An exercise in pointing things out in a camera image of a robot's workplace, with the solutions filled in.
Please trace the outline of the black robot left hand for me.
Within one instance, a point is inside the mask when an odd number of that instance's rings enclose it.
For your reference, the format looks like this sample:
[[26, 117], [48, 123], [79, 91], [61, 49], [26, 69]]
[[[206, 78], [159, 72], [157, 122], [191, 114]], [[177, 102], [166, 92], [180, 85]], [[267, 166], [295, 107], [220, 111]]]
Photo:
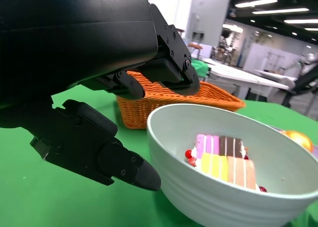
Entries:
[[199, 91], [188, 48], [148, 0], [0, 0], [1, 127], [29, 131], [49, 163], [157, 191], [158, 173], [122, 145], [111, 120], [75, 100], [53, 108], [54, 94], [79, 84], [141, 99], [129, 70], [180, 95]]

